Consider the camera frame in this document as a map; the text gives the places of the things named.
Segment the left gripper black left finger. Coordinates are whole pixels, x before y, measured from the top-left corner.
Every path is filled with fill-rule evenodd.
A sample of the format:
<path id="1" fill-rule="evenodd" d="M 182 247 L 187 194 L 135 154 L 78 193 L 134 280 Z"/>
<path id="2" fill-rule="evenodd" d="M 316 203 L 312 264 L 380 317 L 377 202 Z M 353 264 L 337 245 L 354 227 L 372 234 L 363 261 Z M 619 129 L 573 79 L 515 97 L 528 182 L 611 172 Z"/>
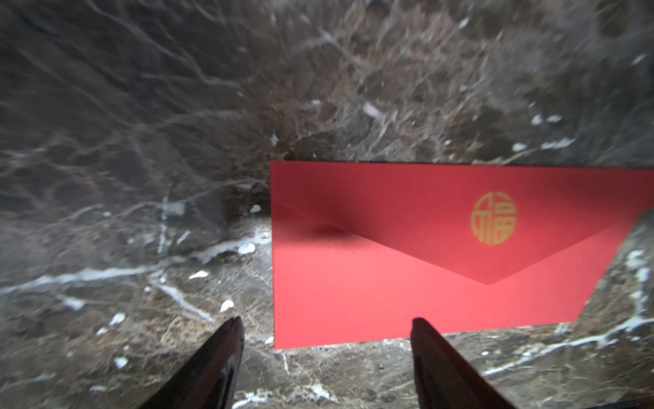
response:
<path id="1" fill-rule="evenodd" d="M 239 317 L 225 321 L 140 409 L 228 409 L 245 347 Z"/>

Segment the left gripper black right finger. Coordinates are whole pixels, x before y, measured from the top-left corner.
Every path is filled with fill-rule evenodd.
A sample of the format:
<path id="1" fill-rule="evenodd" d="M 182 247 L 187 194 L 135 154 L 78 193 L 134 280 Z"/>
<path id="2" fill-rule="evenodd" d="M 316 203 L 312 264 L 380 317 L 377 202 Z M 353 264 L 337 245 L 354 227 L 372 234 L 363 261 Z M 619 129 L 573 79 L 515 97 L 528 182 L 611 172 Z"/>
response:
<path id="1" fill-rule="evenodd" d="M 514 409 L 428 321 L 412 321 L 410 343 L 420 408 Z"/>

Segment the red envelope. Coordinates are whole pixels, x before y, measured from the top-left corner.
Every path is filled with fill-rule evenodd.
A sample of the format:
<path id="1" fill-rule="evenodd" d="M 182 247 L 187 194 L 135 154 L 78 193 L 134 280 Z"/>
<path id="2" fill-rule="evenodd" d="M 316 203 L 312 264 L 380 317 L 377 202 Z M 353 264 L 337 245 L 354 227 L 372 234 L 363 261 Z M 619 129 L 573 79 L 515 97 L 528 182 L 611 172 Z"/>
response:
<path id="1" fill-rule="evenodd" d="M 651 170 L 270 165 L 274 337 L 298 349 L 574 322 Z"/>

